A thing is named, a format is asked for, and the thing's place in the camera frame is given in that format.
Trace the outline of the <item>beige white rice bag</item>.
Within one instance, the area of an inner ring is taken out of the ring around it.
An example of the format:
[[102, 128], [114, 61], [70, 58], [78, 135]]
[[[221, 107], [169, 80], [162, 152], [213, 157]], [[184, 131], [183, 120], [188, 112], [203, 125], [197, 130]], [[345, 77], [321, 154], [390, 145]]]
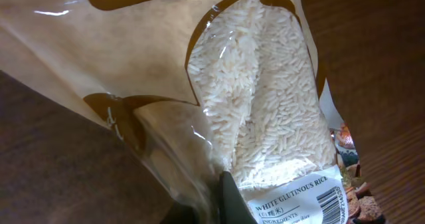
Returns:
[[1, 0], [1, 68], [111, 130], [198, 223], [384, 223], [300, 0]]

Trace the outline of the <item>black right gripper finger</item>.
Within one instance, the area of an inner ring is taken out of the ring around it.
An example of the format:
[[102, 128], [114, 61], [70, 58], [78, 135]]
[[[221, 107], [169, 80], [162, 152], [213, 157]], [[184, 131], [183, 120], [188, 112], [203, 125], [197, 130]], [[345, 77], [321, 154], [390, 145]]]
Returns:
[[220, 175], [218, 206], [220, 224], [257, 224], [227, 171]]

